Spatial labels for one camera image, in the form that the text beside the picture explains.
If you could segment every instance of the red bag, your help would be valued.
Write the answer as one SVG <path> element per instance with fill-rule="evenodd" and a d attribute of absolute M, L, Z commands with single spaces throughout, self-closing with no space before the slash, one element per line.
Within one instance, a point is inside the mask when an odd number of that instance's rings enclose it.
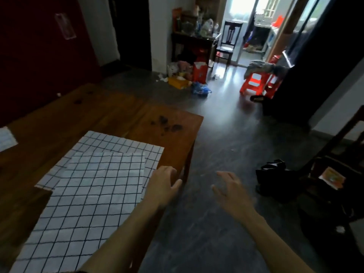
<path fill-rule="evenodd" d="M 206 62 L 195 62 L 193 64 L 193 79 L 192 79 L 192 81 L 205 84 L 208 69 L 209 69 L 209 66 L 206 64 Z"/>

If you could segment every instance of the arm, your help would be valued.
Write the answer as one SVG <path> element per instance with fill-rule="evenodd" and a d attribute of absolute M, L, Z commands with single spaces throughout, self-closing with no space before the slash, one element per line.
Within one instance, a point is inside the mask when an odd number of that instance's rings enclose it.
<path fill-rule="evenodd" d="M 223 171 L 218 171 L 217 175 L 224 179 L 227 188 L 227 193 L 223 194 L 212 185 L 217 201 L 247 229 L 270 271 L 272 273 L 314 273 L 255 211 L 239 178 L 233 173 Z"/>
<path fill-rule="evenodd" d="M 134 208 L 125 222 L 110 236 L 80 268 L 87 273 L 126 272 L 140 234 L 158 209 L 165 208 L 177 194 L 182 180 L 171 187 L 171 174 L 176 170 L 162 166 L 149 180 L 144 199 Z"/>

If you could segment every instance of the wooden table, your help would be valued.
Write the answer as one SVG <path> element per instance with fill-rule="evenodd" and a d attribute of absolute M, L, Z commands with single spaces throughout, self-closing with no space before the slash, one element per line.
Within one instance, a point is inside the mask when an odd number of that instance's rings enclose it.
<path fill-rule="evenodd" d="M 207 50 L 206 63 L 209 64 L 209 59 L 211 57 L 212 50 L 217 47 L 219 43 L 221 33 L 219 33 L 215 38 L 204 38 L 190 36 L 181 32 L 172 33 L 172 61 L 176 59 L 176 44 L 182 44 L 190 48 L 200 48 Z"/>
<path fill-rule="evenodd" d="M 161 115 L 169 125 L 180 124 L 183 129 L 166 132 L 158 123 Z M 185 167 L 186 181 L 202 120 L 202 116 L 87 84 L 9 124 L 19 144 L 0 152 L 0 262 L 12 266 L 48 202 L 51 192 L 34 185 L 87 131 L 165 147 L 159 165 L 173 166 L 178 175 Z M 132 271 L 138 271 L 161 216 L 144 234 Z"/>

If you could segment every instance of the red plastic stool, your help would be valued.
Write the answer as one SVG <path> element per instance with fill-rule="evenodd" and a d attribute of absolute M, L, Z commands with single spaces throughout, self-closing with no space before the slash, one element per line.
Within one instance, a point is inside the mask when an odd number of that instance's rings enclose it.
<path fill-rule="evenodd" d="M 249 77 L 243 83 L 243 86 L 240 89 L 240 93 L 244 93 L 247 89 L 253 90 L 256 92 L 256 95 L 262 95 L 264 91 L 264 87 L 271 76 L 270 74 L 256 74 L 260 75 L 260 80 L 253 78 L 253 74 L 249 75 Z M 249 82 L 257 83 L 258 85 L 249 84 Z"/>
<path fill-rule="evenodd" d="M 272 75 L 271 79 L 269 80 L 269 82 L 267 83 L 267 85 L 265 86 L 264 90 L 265 90 L 265 95 L 268 98 L 273 98 L 275 92 L 277 91 L 279 85 L 282 83 L 282 80 L 278 80 L 276 79 L 275 82 L 273 83 L 272 80 L 275 78 L 275 75 Z"/>

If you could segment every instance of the left hand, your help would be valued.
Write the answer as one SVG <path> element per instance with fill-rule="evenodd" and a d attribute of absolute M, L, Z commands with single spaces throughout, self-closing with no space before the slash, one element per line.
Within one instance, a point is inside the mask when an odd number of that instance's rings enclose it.
<path fill-rule="evenodd" d="M 182 180 L 178 179 L 171 186 L 171 176 L 177 170 L 172 167 L 161 166 L 153 171 L 145 192 L 144 202 L 157 209 L 165 208 L 168 203 L 177 195 L 182 185 Z"/>

